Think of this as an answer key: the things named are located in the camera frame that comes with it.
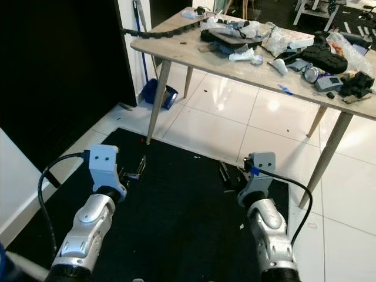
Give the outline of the black floor rug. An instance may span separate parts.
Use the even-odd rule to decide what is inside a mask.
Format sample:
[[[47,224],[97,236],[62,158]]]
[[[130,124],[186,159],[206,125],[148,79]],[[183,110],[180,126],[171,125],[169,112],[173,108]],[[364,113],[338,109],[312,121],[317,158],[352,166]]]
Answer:
[[[256,241],[237,195],[226,190],[220,162],[116,129],[118,166],[131,172],[145,157],[140,180],[115,210],[92,282],[296,282],[263,279]]]

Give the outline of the white plastic cup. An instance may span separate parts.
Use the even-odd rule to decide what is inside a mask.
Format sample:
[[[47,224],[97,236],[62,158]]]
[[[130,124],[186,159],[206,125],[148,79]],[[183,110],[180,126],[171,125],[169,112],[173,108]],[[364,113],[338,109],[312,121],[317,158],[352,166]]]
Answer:
[[[271,60],[267,64],[271,65],[282,77],[288,74],[287,65],[282,59]]]

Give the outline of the pale blue plastic wrapper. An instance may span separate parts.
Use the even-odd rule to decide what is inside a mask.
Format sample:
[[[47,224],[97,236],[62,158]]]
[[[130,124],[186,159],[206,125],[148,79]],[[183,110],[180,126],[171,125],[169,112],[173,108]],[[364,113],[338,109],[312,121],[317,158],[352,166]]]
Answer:
[[[263,56],[256,55],[255,49],[248,48],[244,53],[233,53],[229,55],[229,60],[232,62],[248,61],[252,65],[263,64]]]

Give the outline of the silver drink can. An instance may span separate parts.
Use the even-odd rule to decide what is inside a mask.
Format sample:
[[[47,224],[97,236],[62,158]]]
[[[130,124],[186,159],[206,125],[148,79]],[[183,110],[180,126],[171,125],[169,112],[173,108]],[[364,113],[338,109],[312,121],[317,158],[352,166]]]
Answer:
[[[303,72],[303,78],[308,83],[315,83],[325,72],[316,66],[310,66]]]

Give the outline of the grey electronic device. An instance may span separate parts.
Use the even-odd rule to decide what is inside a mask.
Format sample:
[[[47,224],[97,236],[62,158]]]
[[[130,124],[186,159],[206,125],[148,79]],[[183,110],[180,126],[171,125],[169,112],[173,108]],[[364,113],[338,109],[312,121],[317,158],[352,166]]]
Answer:
[[[344,83],[342,82],[341,78],[335,75],[317,78],[317,80],[314,82],[314,86],[318,92],[339,91],[343,85]]]

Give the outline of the light wooden table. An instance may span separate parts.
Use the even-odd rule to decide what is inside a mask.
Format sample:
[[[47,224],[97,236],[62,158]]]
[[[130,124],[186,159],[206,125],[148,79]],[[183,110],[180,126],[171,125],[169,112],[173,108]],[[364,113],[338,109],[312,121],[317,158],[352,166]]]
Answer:
[[[317,93],[298,73],[282,77],[269,57],[255,66],[203,53],[199,34],[132,43],[163,59],[159,83],[186,85],[169,121],[152,113],[150,139],[238,162],[250,152],[272,151],[277,169],[318,191],[322,204],[376,199],[376,98],[347,104]]]

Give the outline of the clear crumpled plastic bag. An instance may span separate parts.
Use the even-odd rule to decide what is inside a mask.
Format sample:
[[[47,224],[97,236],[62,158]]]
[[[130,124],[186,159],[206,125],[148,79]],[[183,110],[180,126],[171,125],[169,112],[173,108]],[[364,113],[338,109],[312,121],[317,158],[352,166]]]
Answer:
[[[268,36],[266,37],[265,41],[261,43],[261,46],[273,56],[279,56],[286,51],[289,44],[293,40],[295,40],[295,38],[290,35],[289,32],[275,26],[268,33]]]

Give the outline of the black slipper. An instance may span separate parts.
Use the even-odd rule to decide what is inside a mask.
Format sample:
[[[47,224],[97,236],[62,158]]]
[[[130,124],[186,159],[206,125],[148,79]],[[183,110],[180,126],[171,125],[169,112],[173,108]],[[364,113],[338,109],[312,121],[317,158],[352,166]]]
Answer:
[[[242,48],[242,46],[248,46],[248,48],[256,48],[260,46],[263,40],[254,38],[240,38],[236,36],[224,35],[215,31],[205,29],[200,32],[200,38],[202,41],[208,43],[220,43],[223,46],[231,49]]]

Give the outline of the black studded shoe sole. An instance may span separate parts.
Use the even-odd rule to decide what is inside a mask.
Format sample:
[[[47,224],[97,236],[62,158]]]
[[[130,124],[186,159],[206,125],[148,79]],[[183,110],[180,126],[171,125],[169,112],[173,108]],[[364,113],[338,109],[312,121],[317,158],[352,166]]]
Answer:
[[[328,73],[343,73],[348,67],[346,58],[331,53],[330,49],[323,45],[307,46],[301,51],[300,58]]]

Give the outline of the white flat box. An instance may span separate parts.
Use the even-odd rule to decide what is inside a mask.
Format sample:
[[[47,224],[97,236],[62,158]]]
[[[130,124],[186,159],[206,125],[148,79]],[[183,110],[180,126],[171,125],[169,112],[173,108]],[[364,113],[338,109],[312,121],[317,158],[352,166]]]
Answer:
[[[312,46],[314,44],[314,38],[301,38],[295,39],[288,43],[288,48],[290,49],[304,49]]]

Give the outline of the black foam lump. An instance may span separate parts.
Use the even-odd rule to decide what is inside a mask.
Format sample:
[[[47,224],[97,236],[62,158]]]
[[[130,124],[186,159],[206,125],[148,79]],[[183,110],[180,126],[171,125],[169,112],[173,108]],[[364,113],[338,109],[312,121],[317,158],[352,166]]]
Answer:
[[[352,77],[344,79],[338,94],[344,98],[362,98],[371,93],[374,78],[364,72],[355,73]]]

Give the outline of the clear bag with orange contents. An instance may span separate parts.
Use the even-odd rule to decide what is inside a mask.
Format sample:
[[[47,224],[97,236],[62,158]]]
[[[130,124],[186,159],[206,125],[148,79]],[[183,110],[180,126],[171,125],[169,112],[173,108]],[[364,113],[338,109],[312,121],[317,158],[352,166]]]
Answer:
[[[339,32],[329,32],[327,43],[330,45],[333,53],[344,57],[347,60],[347,72],[364,72],[374,77],[374,67],[363,54],[349,43],[348,40]]]

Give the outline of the white metal rack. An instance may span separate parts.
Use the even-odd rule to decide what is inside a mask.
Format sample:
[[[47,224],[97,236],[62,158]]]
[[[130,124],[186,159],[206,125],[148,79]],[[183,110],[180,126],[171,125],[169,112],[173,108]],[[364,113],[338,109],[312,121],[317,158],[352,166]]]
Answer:
[[[324,29],[327,30],[333,23],[336,13],[346,4],[347,0],[297,0],[293,26],[297,26],[300,17],[306,14],[328,19]]]

